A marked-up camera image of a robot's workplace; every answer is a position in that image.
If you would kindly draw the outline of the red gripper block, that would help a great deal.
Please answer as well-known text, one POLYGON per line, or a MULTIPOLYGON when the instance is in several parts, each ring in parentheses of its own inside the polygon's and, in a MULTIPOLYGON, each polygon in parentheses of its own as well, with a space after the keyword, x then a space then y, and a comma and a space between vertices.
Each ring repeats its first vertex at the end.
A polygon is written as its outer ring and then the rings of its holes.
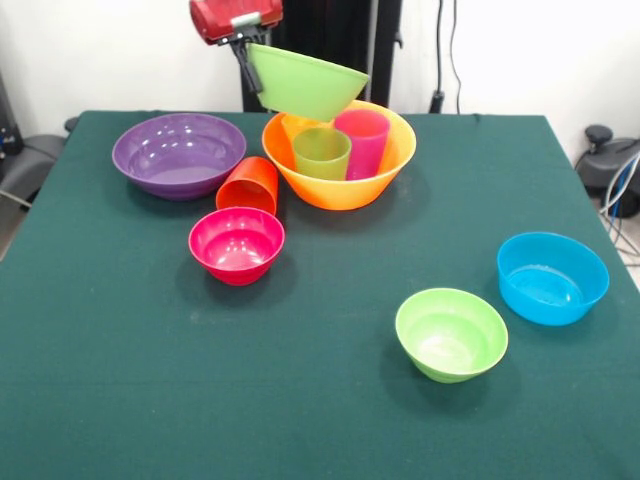
POLYGON ((251 93, 260 94, 263 85, 249 59, 248 37, 257 44, 271 44, 271 29, 283 19, 280 0, 190 1, 189 13, 196 32, 208 45, 230 43, 243 78, 251 93))

